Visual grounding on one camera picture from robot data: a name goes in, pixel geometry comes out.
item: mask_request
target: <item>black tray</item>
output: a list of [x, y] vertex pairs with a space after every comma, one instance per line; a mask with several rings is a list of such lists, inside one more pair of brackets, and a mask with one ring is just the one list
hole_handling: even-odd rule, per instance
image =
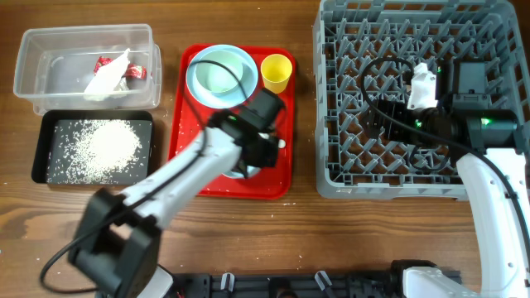
[[[67, 130], [56, 132], [58, 125], [68, 125], [69, 120], [128, 120], [134, 127], [142, 148], [138, 149], [137, 157], [145, 162], [137, 163], [132, 166], [128, 172], [112, 172], [111, 183], [108, 185], [133, 185], [145, 179], [151, 172], [149, 171], [149, 157], [151, 155], [151, 144], [154, 135], [154, 123], [152, 115], [146, 111], [72, 111], [72, 110], [52, 110], [46, 113], [42, 118], [41, 132], [39, 142], [36, 146], [35, 160], [31, 178], [36, 183], [47, 183], [56, 185], [68, 185], [65, 180], [61, 179], [60, 170], [55, 172], [54, 178], [47, 181], [48, 171], [55, 171], [55, 166], [65, 164], [68, 161], [61, 160], [63, 148], [60, 145], [60, 133], [73, 133], [80, 130], [77, 127], [68, 127]], [[102, 183], [91, 183], [91, 185], [102, 185]]]
[[[444, 270], [442, 273], [454, 282], [462, 284], [460, 272]], [[234, 291], [221, 290], [221, 276], [208, 274], [175, 274], [173, 286], [164, 298], [277, 298], [277, 290], [285, 285], [299, 298], [323, 298], [314, 275], [290, 276], [242, 276], [235, 275]], [[401, 291], [401, 279], [390, 275], [390, 271], [351, 272], [329, 275], [331, 290], [337, 298], [397, 298], [394, 291]], [[107, 295], [98, 292], [96, 298]]]

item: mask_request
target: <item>blue plate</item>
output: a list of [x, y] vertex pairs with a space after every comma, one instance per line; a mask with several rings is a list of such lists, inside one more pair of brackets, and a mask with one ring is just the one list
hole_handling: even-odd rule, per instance
[[[241, 84], [243, 85], [246, 95], [250, 96], [258, 86], [259, 74], [256, 62], [254, 62], [254, 59], [252, 59], [246, 51], [239, 49], [237, 46], [210, 46], [200, 51], [191, 62], [201, 60], [202, 57], [216, 50], [227, 50], [241, 58], [241, 63], [243, 65]], [[241, 92], [241, 88], [239, 87], [232, 89], [226, 94], [212, 94], [209, 90], [199, 84], [197, 76], [195, 75], [196, 66], [197, 65], [193, 65], [188, 68], [185, 74], [185, 82], [191, 95], [193, 95], [199, 103], [202, 103], [209, 108], [232, 108], [247, 100], [243, 96], [243, 92]]]

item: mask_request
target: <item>wooden table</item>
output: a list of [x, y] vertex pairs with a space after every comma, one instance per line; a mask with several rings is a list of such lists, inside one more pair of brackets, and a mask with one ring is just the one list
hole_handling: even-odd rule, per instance
[[[163, 92], [160, 106], [152, 110], [157, 120], [154, 161], [165, 160], [177, 70], [188, 46], [279, 46], [296, 57], [300, 70], [290, 191], [273, 202], [195, 199], [164, 233], [162, 265], [174, 272], [287, 274], [378, 269], [394, 259], [427, 259], [461, 270], [464, 283], [479, 290], [479, 252], [468, 203], [335, 200], [316, 192], [311, 25], [319, 1], [47, 2], [57, 4], [11, 0], [0, 7], [0, 297], [52, 296], [39, 287], [38, 273], [72, 239], [87, 199], [97, 189], [51, 190], [31, 181], [41, 117], [12, 93], [22, 34], [29, 28], [126, 23], [149, 24], [161, 48]], [[517, 1], [519, 11], [528, 8], [524, 3]], [[519, 21], [526, 36], [530, 21]], [[89, 284], [65, 262], [52, 268], [50, 280], [74, 288]]]

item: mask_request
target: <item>white object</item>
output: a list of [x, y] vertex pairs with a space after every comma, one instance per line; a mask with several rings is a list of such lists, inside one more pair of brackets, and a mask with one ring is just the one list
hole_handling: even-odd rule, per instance
[[227, 50], [211, 52], [201, 60], [218, 62], [231, 70], [235, 79], [226, 69], [213, 64], [200, 63], [195, 70], [197, 81], [212, 94], [221, 95], [231, 91], [238, 86], [238, 81], [243, 76], [243, 65], [241, 58]]
[[94, 78], [84, 90], [87, 94], [84, 96], [85, 99], [102, 101], [110, 93], [120, 88], [119, 83], [131, 63], [128, 59], [130, 51], [131, 49], [126, 49], [118, 58], [99, 68]]
[[[257, 168], [255, 166], [247, 166], [248, 178], [254, 177], [255, 175], [259, 173], [260, 170], [261, 170], [260, 168]], [[231, 179], [244, 179], [245, 178], [243, 174], [239, 172], [235, 172], [235, 171], [227, 171], [223, 173], [223, 175]]]
[[435, 108], [437, 105], [436, 76], [429, 71], [426, 63], [420, 63], [414, 68], [412, 92], [408, 99], [407, 108]]
[[[229, 282], [229, 287], [228, 289], [225, 289], [224, 286], [226, 285], [226, 281], [228, 280]], [[225, 274], [223, 274], [223, 277], [221, 277], [221, 290], [222, 291], [226, 291], [228, 290], [230, 293], [234, 291], [234, 283], [235, 283], [235, 275], [230, 273], [230, 272], [227, 272]]]
[[129, 121], [80, 120], [72, 123], [78, 124], [79, 131], [73, 133], [75, 142], [69, 142], [67, 137], [63, 147], [63, 158], [70, 161], [64, 169], [66, 183], [112, 184], [111, 172], [127, 172], [132, 164], [140, 162], [135, 156], [140, 139]]
[[325, 272], [325, 271], [319, 271], [315, 274], [315, 281], [316, 281], [316, 284], [318, 285], [318, 287], [323, 291], [326, 287], [331, 287], [333, 286], [333, 283], [331, 282], [331, 279], [330, 277], [328, 276], [328, 274]]
[[137, 298], [163, 297], [171, 285], [173, 285], [173, 276], [164, 269], [157, 267], [151, 280]]
[[[258, 86], [259, 73], [256, 62], [244, 50], [239, 49], [237, 46], [211, 46], [199, 52], [193, 58], [192, 62], [201, 60], [205, 55], [208, 55], [210, 52], [217, 50], [226, 50], [241, 58], [241, 63], [243, 66], [243, 76], [241, 77], [241, 84], [243, 85], [247, 96], [250, 96]], [[193, 95], [195, 100], [197, 100], [199, 103], [202, 103], [209, 108], [232, 108], [247, 100], [243, 96], [243, 93], [241, 92], [239, 87], [234, 88], [222, 95], [212, 94], [210, 91], [202, 87], [197, 81], [197, 78], [195, 76], [197, 66], [198, 65], [192, 65], [190, 68], [188, 68], [185, 75], [185, 83], [188, 86], [191, 95]]]
[[403, 272], [403, 294], [407, 298], [481, 297], [443, 275], [440, 269], [432, 267], [411, 267], [405, 270]]
[[[98, 58], [116, 58], [127, 48], [129, 59], [146, 67], [147, 78], [129, 80], [120, 99], [86, 100]], [[160, 49], [147, 24], [30, 29], [22, 36], [13, 93], [33, 103], [39, 115], [52, 109], [149, 109], [160, 103], [161, 75]]]
[[[157, 226], [164, 230], [175, 214], [200, 192], [213, 179], [234, 168], [241, 155], [241, 147], [234, 144], [234, 139], [219, 128], [206, 128], [208, 145], [202, 156], [179, 178], [154, 195], [153, 200], [135, 208], [135, 211], [146, 218], [149, 215], [157, 219]], [[179, 155], [166, 163], [161, 169], [142, 182], [129, 186], [122, 191], [127, 198], [126, 206], [136, 203], [146, 193], [166, 182], [176, 172], [186, 166], [200, 149], [202, 133]]]
[[[127, 86], [127, 79], [125, 79], [125, 77], [122, 77], [122, 79], [119, 80], [118, 86], [114, 88], [114, 91], [128, 91], [128, 90], [129, 90], [129, 87]], [[126, 95], [125, 94], [113, 95], [113, 97], [115, 98], [121, 98], [123, 96], [126, 96]]]
[[[526, 223], [530, 223], [525, 179], [526, 159], [514, 149], [488, 149], [489, 158], [517, 192]], [[504, 196], [504, 186], [495, 173], [470, 154], [456, 162], [460, 178], [470, 197], [475, 230], [479, 241], [483, 297], [529, 297], [530, 279], [526, 248], [513, 209]]]

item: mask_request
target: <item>gray dish rack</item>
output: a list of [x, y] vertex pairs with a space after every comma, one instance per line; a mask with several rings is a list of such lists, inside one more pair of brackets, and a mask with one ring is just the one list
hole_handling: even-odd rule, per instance
[[[373, 59], [395, 56], [414, 65], [450, 59], [487, 62], [487, 105], [510, 108], [530, 139], [530, 77], [517, 17], [505, 0], [322, 0], [313, 26], [316, 77], [317, 189], [333, 199], [393, 199], [424, 196], [467, 199], [456, 168], [422, 174], [411, 167], [437, 168], [445, 147], [413, 146], [368, 139], [359, 114], [368, 105], [359, 75]], [[385, 62], [365, 84], [372, 99], [406, 102], [401, 74], [407, 67]]]

